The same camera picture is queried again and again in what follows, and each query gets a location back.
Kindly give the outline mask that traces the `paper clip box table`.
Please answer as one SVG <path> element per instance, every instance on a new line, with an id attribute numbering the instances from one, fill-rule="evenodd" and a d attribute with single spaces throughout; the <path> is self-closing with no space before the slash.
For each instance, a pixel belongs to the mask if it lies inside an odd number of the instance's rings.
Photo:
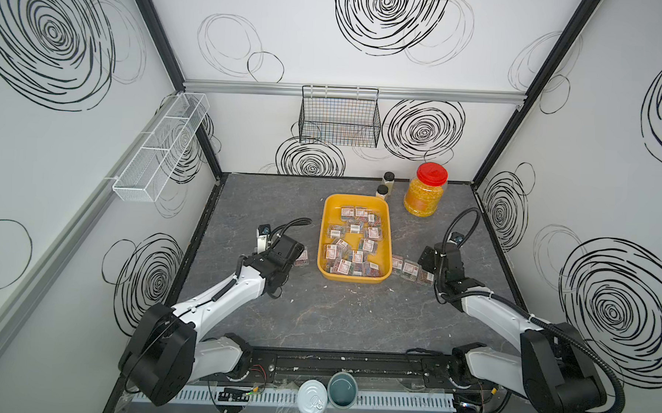
<path id="1" fill-rule="evenodd" d="M 295 267 L 307 266 L 309 264 L 308 251 L 304 249 L 301 255 L 293 262 Z"/>
<path id="2" fill-rule="evenodd" d="M 402 265 L 402 277 L 411 282 L 416 282 L 420 274 L 421 266 L 416 262 L 404 260 Z"/>

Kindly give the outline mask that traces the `paper clip box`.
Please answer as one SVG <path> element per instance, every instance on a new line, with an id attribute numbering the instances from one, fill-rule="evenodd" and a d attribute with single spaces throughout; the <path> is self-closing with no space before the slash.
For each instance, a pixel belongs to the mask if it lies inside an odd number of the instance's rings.
<path id="1" fill-rule="evenodd" d="M 402 275 L 403 274 L 403 266 L 404 266 L 404 258 L 401 256 L 397 255 L 392 255 L 392 269 L 394 275 Z"/>
<path id="2" fill-rule="evenodd" d="M 434 275 L 433 273 L 427 272 L 423 269 L 420 269 L 418 272 L 418 278 L 416 280 L 418 284 L 426 285 L 426 286 L 432 286 L 434 283 Z"/>

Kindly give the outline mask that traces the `yellow plastic tray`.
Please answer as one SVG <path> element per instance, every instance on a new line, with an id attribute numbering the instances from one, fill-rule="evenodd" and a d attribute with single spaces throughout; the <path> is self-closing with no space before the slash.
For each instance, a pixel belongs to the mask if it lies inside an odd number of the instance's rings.
<path id="1" fill-rule="evenodd" d="M 378 197 L 330 195 L 321 221 L 317 266 L 328 280 L 380 284 L 393 273 L 390 211 Z M 338 260 L 352 262 L 350 275 L 334 274 Z"/>

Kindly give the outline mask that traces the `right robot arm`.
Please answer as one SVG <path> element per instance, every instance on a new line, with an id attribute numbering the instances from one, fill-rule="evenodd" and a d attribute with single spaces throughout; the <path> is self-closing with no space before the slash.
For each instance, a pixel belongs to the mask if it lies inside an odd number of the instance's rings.
<path id="1" fill-rule="evenodd" d="M 453 385 L 492 382 L 529 400 L 538 413 L 623 411 L 618 377 L 570 324 L 540 319 L 466 276 L 453 241 L 426 247 L 417 263 L 438 302 L 479 320 L 518 352 L 505 354 L 482 343 L 454 348 L 446 374 Z"/>

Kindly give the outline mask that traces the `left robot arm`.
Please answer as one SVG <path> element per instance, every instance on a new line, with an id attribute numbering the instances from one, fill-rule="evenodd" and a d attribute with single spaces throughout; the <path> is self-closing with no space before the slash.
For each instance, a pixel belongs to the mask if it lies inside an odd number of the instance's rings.
<path id="1" fill-rule="evenodd" d="M 172 306 L 152 306 L 118 361 L 121 375 L 156 407 L 203 377 L 245 376 L 250 345 L 233 333 L 205 336 L 236 309 L 282 288 L 304 250 L 303 244 L 281 235 L 264 251 L 240 256 L 234 272 L 202 294 Z"/>

